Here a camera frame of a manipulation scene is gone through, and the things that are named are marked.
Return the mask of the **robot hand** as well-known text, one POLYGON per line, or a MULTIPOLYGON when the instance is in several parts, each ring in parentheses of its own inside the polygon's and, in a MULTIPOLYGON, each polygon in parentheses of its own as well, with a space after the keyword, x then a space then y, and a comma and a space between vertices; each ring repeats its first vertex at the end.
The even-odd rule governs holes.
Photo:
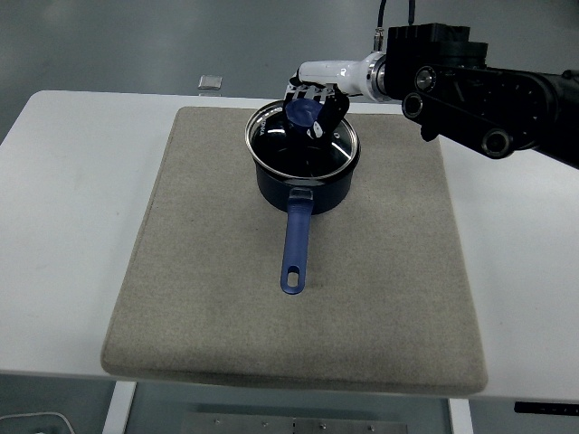
POLYGON ((384 52, 373 52, 361 61, 304 62, 289 79, 282 111, 301 134, 320 140, 345 117, 352 97, 389 100, 384 76, 384 52))

